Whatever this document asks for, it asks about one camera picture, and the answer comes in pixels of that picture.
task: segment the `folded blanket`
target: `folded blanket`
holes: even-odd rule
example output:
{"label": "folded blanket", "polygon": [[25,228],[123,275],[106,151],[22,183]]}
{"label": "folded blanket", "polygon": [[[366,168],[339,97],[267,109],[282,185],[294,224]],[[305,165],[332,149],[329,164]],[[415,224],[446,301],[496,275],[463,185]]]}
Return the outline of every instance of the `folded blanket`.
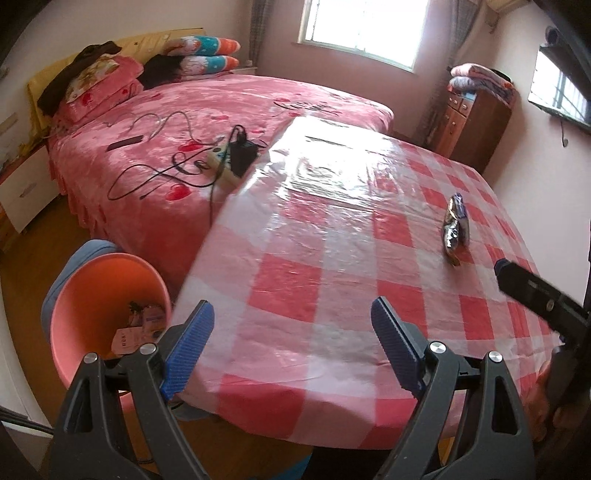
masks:
{"label": "folded blanket", "polygon": [[503,88],[489,79],[454,77],[449,81],[447,89],[457,92],[474,92],[476,90],[486,90],[493,94],[497,99],[503,102],[509,108],[513,108],[517,100],[517,91]]}
{"label": "folded blanket", "polygon": [[41,111],[49,116],[53,116],[61,100],[66,94],[66,90],[70,82],[78,77],[80,72],[92,65],[97,59],[109,53],[115,55],[121,51],[121,47],[117,46],[111,41],[103,43],[102,45],[89,45],[82,50],[76,58],[66,68],[64,68],[57,76],[47,85],[43,93],[37,101],[37,105]]}
{"label": "folded blanket", "polygon": [[477,63],[465,63],[452,68],[452,77],[471,77],[478,79],[488,79],[496,83],[499,87],[515,89],[511,82],[508,82],[500,75],[497,75],[491,69],[487,69]]}

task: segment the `checkered tablecloth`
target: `checkered tablecloth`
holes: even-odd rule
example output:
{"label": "checkered tablecloth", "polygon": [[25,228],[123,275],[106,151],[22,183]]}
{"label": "checkered tablecloth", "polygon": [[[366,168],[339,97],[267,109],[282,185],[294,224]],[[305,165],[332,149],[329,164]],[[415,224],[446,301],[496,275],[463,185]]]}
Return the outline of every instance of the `checkered tablecloth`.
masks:
{"label": "checkered tablecloth", "polygon": [[[440,228],[456,192],[471,244],[454,268]],[[375,132],[296,119],[227,200],[187,277],[173,323],[206,299],[216,326],[181,397],[255,434],[392,448],[415,400],[370,323],[381,295],[456,353],[500,351],[523,391],[556,337],[499,292],[502,257],[535,271],[474,170]]]}

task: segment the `blue chair cushion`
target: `blue chair cushion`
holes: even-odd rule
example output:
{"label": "blue chair cushion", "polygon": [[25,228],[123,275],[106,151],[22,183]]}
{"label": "blue chair cushion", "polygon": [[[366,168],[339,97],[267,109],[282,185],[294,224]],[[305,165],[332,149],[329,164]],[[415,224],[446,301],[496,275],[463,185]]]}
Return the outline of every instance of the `blue chair cushion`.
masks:
{"label": "blue chair cushion", "polygon": [[120,247],[106,240],[88,240],[70,257],[68,263],[49,289],[49,292],[47,292],[45,300],[43,300],[43,305],[41,306],[41,328],[43,329],[47,342],[50,340],[49,329],[51,326],[51,316],[56,306],[57,296],[68,279],[76,270],[93,258],[122,251]]}

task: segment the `power strip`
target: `power strip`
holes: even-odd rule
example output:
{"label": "power strip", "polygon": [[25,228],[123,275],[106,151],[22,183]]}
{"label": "power strip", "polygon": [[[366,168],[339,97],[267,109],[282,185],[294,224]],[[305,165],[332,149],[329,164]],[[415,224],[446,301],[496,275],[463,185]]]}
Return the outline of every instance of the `power strip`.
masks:
{"label": "power strip", "polygon": [[[225,143],[220,144],[219,146],[215,147],[213,150],[210,150],[209,152],[207,152],[207,165],[209,166],[209,168],[212,169],[214,175],[217,173],[217,169],[219,168],[219,165],[223,160],[223,153],[224,153],[224,150],[226,149],[227,146],[228,146],[228,143],[225,142]],[[242,179],[240,177],[236,177],[232,173],[232,170],[230,169],[230,151],[229,150],[228,150],[228,154],[226,156],[226,162],[225,162],[224,168],[222,170],[222,174],[220,175],[220,179],[226,180],[227,182],[231,183],[235,187],[238,187],[240,185],[240,183],[242,182]]]}

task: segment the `nightstand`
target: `nightstand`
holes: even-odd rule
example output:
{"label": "nightstand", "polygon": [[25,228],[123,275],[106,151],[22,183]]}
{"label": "nightstand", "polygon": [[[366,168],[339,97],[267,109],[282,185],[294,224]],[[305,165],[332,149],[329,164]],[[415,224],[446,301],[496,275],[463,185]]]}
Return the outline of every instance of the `nightstand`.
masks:
{"label": "nightstand", "polygon": [[45,144],[16,159],[0,174],[0,204],[18,233],[58,194]]}
{"label": "nightstand", "polygon": [[239,67],[233,69],[232,72],[236,75],[256,75],[256,68],[257,67]]}
{"label": "nightstand", "polygon": [[511,109],[485,90],[447,97],[447,108],[428,147],[482,174],[505,133]]}

